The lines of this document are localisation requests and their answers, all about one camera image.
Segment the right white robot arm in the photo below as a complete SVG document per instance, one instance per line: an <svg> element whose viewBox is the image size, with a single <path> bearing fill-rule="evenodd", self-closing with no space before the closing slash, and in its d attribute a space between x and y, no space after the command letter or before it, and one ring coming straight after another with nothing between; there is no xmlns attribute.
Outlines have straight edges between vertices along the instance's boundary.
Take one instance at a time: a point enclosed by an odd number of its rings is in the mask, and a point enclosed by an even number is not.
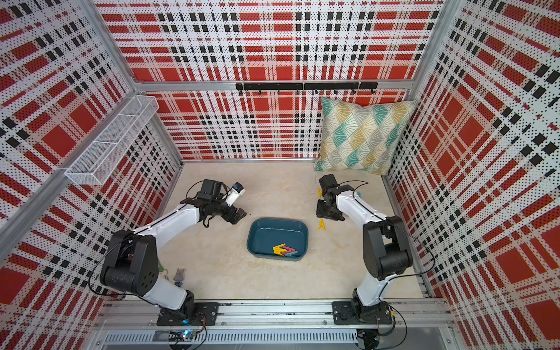
<svg viewBox="0 0 560 350"><path fill-rule="evenodd" d="M334 221L349 218L362 230L367 274L354 291L354 299L361 308L377 306L389 284L414 264L402 220L375 210L348 185L322 190L321 196L317 217Z"/></svg>

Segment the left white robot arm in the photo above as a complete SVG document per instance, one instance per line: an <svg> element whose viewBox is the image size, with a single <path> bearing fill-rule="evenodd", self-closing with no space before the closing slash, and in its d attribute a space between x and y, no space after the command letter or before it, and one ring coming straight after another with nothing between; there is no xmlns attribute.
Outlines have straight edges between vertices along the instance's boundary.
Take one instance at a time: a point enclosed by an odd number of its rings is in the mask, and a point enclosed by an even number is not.
<svg viewBox="0 0 560 350"><path fill-rule="evenodd" d="M193 294L162 277L160 261L171 251L169 245L178 242L177 236L192 226L208 227L215 217L236 225L246 212L223 201L189 198L152 223L114 233L101 265L100 283L168 311L191 312Z"/></svg>

